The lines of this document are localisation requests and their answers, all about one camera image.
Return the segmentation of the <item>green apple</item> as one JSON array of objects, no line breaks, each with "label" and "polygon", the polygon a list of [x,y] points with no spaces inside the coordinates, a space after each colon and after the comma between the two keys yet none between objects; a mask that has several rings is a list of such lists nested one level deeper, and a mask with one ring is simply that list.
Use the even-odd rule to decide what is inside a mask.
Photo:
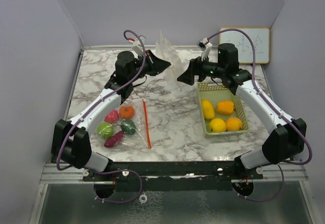
[{"label": "green apple", "polygon": [[109,122],[102,122],[97,126],[97,133],[102,139],[108,139],[114,134],[114,128]]}]

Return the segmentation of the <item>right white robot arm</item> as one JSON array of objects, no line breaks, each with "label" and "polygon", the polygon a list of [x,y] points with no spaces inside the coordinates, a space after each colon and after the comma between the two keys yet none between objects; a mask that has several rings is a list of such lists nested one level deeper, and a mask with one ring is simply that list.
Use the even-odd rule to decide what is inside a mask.
[{"label": "right white robot arm", "polygon": [[191,59],[188,68],[177,80],[193,85],[195,76],[200,82],[206,77],[221,79],[223,86],[248,105],[269,133],[261,147],[235,158],[233,173],[237,178],[244,179],[251,174],[252,168],[275,165],[303,151],[303,137],[307,129],[305,121],[293,119],[283,112],[258,87],[252,74],[239,67],[238,50],[234,44],[218,46],[217,62],[200,57]]}]

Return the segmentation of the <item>orange tangerine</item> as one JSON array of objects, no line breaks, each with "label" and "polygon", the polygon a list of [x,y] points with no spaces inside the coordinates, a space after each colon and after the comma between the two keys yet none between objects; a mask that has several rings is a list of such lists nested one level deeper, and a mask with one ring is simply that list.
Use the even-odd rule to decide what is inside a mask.
[{"label": "orange tangerine", "polygon": [[135,109],[133,106],[121,106],[119,115],[123,119],[132,119],[135,115]]}]

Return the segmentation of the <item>dark green lime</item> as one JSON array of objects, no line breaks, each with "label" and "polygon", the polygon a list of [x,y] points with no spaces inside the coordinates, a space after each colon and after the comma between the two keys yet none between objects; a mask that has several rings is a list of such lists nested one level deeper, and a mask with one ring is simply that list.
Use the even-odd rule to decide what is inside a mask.
[{"label": "dark green lime", "polygon": [[124,119],[120,123],[121,130],[127,135],[133,135],[136,133],[136,125],[131,119]]}]

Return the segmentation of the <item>purple sweet potato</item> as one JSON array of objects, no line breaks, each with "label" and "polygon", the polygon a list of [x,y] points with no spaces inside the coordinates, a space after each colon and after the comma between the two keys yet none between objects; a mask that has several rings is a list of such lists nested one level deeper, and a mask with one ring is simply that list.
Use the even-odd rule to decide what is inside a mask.
[{"label": "purple sweet potato", "polygon": [[124,137],[124,132],[123,131],[119,131],[115,135],[113,135],[110,138],[108,138],[106,140],[106,142],[104,143],[104,146],[106,148],[115,147],[116,145],[118,145],[122,141],[123,137]]}]

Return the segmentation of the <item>red apple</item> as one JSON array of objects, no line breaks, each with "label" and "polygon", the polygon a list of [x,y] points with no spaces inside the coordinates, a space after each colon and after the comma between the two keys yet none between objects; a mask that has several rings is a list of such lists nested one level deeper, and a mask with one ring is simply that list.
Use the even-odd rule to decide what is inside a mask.
[{"label": "red apple", "polygon": [[112,110],[105,118],[104,121],[108,123],[116,123],[119,120],[119,113],[117,110]]}]

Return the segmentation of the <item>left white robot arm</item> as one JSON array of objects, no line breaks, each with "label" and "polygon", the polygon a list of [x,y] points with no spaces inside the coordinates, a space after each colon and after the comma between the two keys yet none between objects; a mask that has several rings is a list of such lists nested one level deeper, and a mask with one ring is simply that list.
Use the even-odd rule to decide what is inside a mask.
[{"label": "left white robot arm", "polygon": [[51,154],[60,161],[77,169],[92,169],[100,180],[112,175],[109,158],[92,151],[90,135],[112,110],[120,106],[133,92],[133,82],[146,75],[156,76],[171,66],[171,63],[156,57],[151,50],[135,57],[130,51],[117,55],[115,71],[105,84],[100,95],[81,113],[70,120],[59,120],[54,127]]}]

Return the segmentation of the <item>clear zip bag orange zipper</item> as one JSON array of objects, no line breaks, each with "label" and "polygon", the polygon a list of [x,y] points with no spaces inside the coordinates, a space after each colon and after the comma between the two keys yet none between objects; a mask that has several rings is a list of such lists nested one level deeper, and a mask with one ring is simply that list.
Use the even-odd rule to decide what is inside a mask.
[{"label": "clear zip bag orange zipper", "polygon": [[106,148],[152,148],[146,102],[138,100],[112,110],[98,124],[96,136]]}]

